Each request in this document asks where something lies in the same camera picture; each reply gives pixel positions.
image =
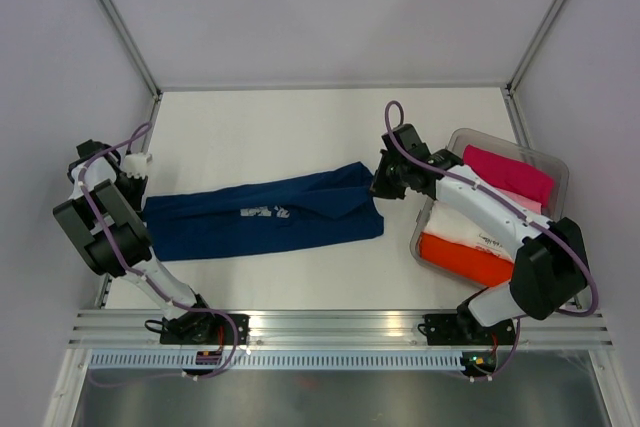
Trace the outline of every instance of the white tabletop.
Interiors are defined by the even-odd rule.
[[[432,151],[461,127],[514,140],[498,88],[165,93],[149,149],[148,194],[267,182],[355,161],[374,172],[391,99],[403,104],[405,121]],[[373,240],[166,266],[223,309],[454,308],[476,289],[418,265],[409,251],[423,204],[414,193],[402,201],[376,199],[385,233]],[[154,305],[116,279],[107,307]]]

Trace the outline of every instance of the folded blue cloth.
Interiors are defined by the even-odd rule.
[[[384,219],[360,162],[332,172],[149,197],[143,219],[162,261],[286,252],[371,239]]]

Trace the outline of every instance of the storage box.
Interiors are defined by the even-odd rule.
[[[567,184],[569,182],[569,169],[566,164],[560,159],[556,159],[550,155],[546,155],[535,150],[521,147],[512,142],[493,137],[491,135],[483,134],[472,129],[458,129],[451,136],[447,149],[462,158],[464,150],[467,146],[473,145],[479,149],[483,149],[495,154],[507,157],[509,159],[518,160],[532,165],[536,169],[549,175],[554,183],[553,190],[551,191],[551,197],[549,199],[549,206],[542,209],[542,213],[552,220],[559,220],[562,217],[562,208],[564,205],[564,196],[567,191]],[[420,265],[426,267],[441,269],[439,266],[427,262],[420,257],[420,235],[424,226],[429,221],[429,215],[431,214],[431,208],[433,207],[433,200],[427,197],[424,207],[420,211],[418,218],[416,219],[416,230],[411,238],[411,255],[416,259]],[[450,273],[455,278],[460,277],[454,273],[449,272],[446,269],[441,269],[444,272]]]

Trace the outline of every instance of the blue cloth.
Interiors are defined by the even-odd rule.
[[[384,219],[360,162],[332,172],[215,192],[149,197],[143,212],[162,261],[217,259],[371,239]]]

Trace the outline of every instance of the orange cloth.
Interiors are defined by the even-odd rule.
[[[513,274],[512,262],[430,234],[420,236],[420,257],[487,287],[500,285]]]

